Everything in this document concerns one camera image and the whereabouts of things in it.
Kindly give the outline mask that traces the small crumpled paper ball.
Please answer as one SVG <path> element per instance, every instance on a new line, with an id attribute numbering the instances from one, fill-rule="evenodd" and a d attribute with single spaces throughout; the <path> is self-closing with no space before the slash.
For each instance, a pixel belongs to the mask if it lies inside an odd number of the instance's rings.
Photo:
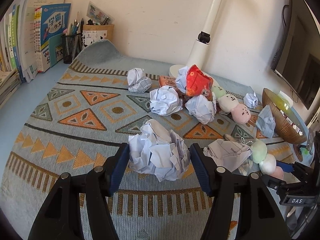
<path id="1" fill-rule="evenodd" d="M 256 93 L 247 93 L 243 98 L 244 104 L 251 109 L 255 109 L 258 106 L 259 99 Z"/>

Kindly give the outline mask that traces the crumpled paper ball far left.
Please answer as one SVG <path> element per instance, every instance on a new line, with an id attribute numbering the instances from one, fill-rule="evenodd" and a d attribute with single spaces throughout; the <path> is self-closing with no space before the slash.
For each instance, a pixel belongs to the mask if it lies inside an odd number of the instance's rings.
<path id="1" fill-rule="evenodd" d="M 144 69 L 133 68 L 127 73 L 128 90 L 131 93 L 144 93 L 152 86 L 152 81 L 146 76 Z"/>

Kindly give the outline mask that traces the crumpled paper beside basket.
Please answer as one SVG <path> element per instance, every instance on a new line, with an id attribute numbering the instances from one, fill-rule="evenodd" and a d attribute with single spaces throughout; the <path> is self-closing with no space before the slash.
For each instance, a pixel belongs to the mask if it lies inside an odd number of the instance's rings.
<path id="1" fill-rule="evenodd" d="M 269 105 L 266 105 L 261 112 L 258 114 L 256 120 L 256 126 L 260 129 L 263 136 L 267 138 L 272 138 L 274 135 L 274 129 L 276 127 L 276 122 L 271 112 Z"/>

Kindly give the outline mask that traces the blue boxed book set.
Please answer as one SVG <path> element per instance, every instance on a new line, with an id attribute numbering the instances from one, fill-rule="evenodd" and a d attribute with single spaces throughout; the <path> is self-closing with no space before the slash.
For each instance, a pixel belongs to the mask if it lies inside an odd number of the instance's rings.
<path id="1" fill-rule="evenodd" d="M 35 10 L 34 49 L 39 73 L 46 72 L 62 59 L 62 35 L 68 27 L 70 9 L 70 3 L 59 3 Z"/>

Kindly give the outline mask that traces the crumpled paper ball centre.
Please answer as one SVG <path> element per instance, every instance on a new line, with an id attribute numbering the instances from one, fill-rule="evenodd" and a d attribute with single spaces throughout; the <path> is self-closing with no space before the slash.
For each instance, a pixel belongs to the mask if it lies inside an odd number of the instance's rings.
<path id="1" fill-rule="evenodd" d="M 149 92 L 150 111 L 160 116 L 168 116 L 182 110 L 182 100 L 171 86 L 163 86 Z"/>

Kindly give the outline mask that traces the patterned blue woven mat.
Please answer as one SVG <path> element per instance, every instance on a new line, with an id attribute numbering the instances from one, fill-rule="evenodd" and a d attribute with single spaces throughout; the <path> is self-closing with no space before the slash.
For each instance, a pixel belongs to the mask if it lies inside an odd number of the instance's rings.
<path id="1" fill-rule="evenodd" d="M 186 109 L 168 116 L 152 113 L 148 93 L 131 93 L 127 73 L 142 68 L 159 87 L 169 64 L 121 55 L 108 41 L 87 47 L 55 85 L 40 86 L 18 100 L 8 115 L 18 123 L 12 142 L 1 141 L 8 155 L 1 184 L 1 209 L 22 239 L 27 239 L 34 219 L 59 175 L 86 174 L 114 155 L 129 136 L 138 134 L 150 119 L 176 132 L 187 146 L 209 145 L 225 134 L 235 139 L 259 139 L 279 161 L 297 160 L 293 146 L 278 135 L 266 138 L 255 122 L 261 106 L 244 125 L 230 116 L 216 115 L 207 125 Z M 107 204 L 120 239 L 199 239 L 212 199 L 200 188 L 192 167 L 176 181 L 125 171 L 120 189 Z"/>

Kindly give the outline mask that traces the stack of flat workbooks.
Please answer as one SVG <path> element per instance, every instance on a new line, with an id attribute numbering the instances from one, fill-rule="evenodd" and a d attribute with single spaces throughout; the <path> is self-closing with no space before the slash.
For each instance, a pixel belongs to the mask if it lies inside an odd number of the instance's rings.
<path id="1" fill-rule="evenodd" d="M 3 107 L 8 99 L 20 87 L 20 75 L 15 69 L 10 72 L 1 71 L 0 106 Z"/>

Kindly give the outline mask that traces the brown paper storage box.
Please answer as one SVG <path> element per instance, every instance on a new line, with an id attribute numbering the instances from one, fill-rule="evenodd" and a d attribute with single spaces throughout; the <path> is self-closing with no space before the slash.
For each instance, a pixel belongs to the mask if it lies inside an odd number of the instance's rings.
<path id="1" fill-rule="evenodd" d="M 113 40 L 114 24 L 84 25 L 82 33 L 83 46 L 87 47 L 100 40 Z"/>

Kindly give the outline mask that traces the orange small carton box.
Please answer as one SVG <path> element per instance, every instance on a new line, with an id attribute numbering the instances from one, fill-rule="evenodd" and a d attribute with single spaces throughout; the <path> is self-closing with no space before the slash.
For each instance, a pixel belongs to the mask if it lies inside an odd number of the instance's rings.
<path id="1" fill-rule="evenodd" d="M 170 76 L 163 76 L 163 75 L 160 76 L 159 77 L 159 86 L 160 87 L 170 86 L 170 87 L 173 87 L 174 89 L 177 89 L 175 78 L 170 77 Z"/>

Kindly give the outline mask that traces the crumpled bluish paper ball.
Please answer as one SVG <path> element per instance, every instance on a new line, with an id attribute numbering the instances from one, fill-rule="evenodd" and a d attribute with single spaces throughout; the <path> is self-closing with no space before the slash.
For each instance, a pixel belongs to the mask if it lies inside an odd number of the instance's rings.
<path id="1" fill-rule="evenodd" d="M 214 120 L 216 114 L 216 99 L 209 101 L 203 95 L 197 95 L 185 103 L 189 115 L 194 116 L 201 124 L 207 125 Z"/>

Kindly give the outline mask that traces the black mesh pen holder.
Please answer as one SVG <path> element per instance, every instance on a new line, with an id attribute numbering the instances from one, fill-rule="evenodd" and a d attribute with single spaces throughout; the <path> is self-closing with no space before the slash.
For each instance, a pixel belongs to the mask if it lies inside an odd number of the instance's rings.
<path id="1" fill-rule="evenodd" d="M 61 37 L 63 62 L 65 64 L 71 64 L 73 60 L 77 57 L 77 55 L 82 51 L 82 34 L 63 34 Z"/>

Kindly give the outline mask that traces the white desk lamp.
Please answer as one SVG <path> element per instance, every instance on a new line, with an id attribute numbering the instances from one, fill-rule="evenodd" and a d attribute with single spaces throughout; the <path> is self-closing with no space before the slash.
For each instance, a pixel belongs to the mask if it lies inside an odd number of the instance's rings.
<path id="1" fill-rule="evenodd" d="M 222 0 L 212 0 L 204 26 L 193 44 L 186 65 L 172 65 L 169 69 L 170 77 L 177 77 L 178 70 L 183 68 L 184 66 L 191 67 L 195 64 L 199 69 L 202 69 L 207 57 L 207 52 L 209 50 L 209 43 L 211 39 L 210 34 L 214 26 L 217 14 L 219 12 L 221 2 Z"/>

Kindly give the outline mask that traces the brown woven basket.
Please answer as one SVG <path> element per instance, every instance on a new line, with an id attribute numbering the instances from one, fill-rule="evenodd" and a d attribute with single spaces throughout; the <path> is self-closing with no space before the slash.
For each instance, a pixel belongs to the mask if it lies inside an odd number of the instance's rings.
<path id="1" fill-rule="evenodd" d="M 307 141 L 303 124 L 298 120 L 289 105 L 277 94 L 264 88 L 262 103 L 265 107 L 269 105 L 274 121 L 276 123 L 275 132 L 286 142 L 291 144 L 302 144 Z"/>

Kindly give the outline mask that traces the printed email paper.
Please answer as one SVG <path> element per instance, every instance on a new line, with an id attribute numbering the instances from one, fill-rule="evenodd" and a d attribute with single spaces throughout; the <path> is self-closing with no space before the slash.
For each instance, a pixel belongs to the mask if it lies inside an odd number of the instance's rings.
<path id="1" fill-rule="evenodd" d="M 233 172 L 251 156 L 252 150 L 248 145 L 238 142 L 216 139 L 203 149 L 207 157 L 211 157 L 217 166 L 222 166 Z"/>

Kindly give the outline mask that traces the dango plush keychain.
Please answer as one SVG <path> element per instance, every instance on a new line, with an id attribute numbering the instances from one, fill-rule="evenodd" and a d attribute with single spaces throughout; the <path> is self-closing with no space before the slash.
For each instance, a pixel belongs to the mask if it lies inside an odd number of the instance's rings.
<path id="1" fill-rule="evenodd" d="M 262 174 L 266 174 L 280 180 L 284 179 L 283 169 L 277 166 L 274 155 L 267 152 L 267 146 L 264 142 L 255 139 L 250 148 L 252 150 L 252 161 L 259 165 Z"/>

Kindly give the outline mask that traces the dark wall monitor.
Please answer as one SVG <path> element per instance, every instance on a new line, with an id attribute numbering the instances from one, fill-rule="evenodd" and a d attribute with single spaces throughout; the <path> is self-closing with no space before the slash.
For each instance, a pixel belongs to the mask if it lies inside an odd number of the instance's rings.
<path id="1" fill-rule="evenodd" d="M 304 0 L 289 0 L 284 38 L 272 70 L 309 109 L 319 90 L 319 30 Z"/>

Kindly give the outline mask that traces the upright row of books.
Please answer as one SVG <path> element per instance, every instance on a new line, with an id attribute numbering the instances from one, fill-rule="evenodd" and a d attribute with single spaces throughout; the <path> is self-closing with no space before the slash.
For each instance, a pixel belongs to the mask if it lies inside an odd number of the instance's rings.
<path id="1" fill-rule="evenodd" d="M 31 82 L 39 74 L 34 49 L 35 10 L 65 0 L 13 0 L 1 18 L 1 50 L 4 66 L 16 69 L 22 82 Z"/>

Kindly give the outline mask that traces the large paper ball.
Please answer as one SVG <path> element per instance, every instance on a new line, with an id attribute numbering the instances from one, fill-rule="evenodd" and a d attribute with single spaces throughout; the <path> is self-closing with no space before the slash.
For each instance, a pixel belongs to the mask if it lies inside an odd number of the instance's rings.
<path id="1" fill-rule="evenodd" d="M 160 182 L 181 179 L 190 164 L 190 152 L 184 140 L 155 119 L 146 121 L 140 132 L 129 136 L 129 168 L 154 175 Z"/>

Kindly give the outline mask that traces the dango plush on mat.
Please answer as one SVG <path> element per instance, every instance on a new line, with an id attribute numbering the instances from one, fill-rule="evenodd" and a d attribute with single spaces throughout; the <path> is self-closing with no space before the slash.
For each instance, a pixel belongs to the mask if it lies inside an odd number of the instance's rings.
<path id="1" fill-rule="evenodd" d="M 245 124 L 251 118 L 251 113 L 246 105 L 239 103 L 237 98 L 232 94 L 227 94 L 220 86 L 213 86 L 212 92 L 215 94 L 216 101 L 221 111 L 229 114 L 237 124 Z"/>

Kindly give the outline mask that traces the red snack bag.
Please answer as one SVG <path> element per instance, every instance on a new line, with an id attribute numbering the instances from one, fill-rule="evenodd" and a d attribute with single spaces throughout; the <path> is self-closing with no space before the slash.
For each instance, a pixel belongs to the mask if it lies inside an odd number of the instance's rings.
<path id="1" fill-rule="evenodd" d="M 186 95 L 189 97 L 202 95 L 209 101 L 212 101 L 212 91 L 214 80 L 212 77 L 206 76 L 197 67 L 197 65 L 192 65 L 186 77 Z"/>

